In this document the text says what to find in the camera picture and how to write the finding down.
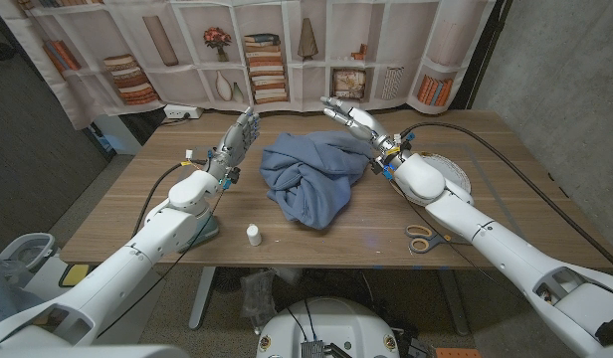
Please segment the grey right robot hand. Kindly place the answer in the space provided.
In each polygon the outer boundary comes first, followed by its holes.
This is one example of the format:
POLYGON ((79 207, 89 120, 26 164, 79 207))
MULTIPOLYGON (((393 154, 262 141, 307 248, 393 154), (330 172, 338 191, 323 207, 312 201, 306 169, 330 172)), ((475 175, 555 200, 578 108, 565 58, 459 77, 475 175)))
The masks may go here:
POLYGON ((397 144, 367 111, 335 97, 322 96, 320 101, 324 104, 325 115, 344 125, 355 138, 366 141, 379 153, 377 161, 381 167, 392 165, 398 168, 411 156, 410 150, 397 144))

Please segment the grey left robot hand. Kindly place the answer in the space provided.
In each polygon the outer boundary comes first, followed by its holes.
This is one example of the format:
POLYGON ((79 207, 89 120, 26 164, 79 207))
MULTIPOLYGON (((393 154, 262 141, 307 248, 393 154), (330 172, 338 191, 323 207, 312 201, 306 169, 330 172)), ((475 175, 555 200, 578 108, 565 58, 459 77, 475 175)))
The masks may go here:
POLYGON ((211 151, 204 170, 218 180, 237 167, 245 158, 252 143, 259 136, 260 116, 248 107, 241 113, 211 151))

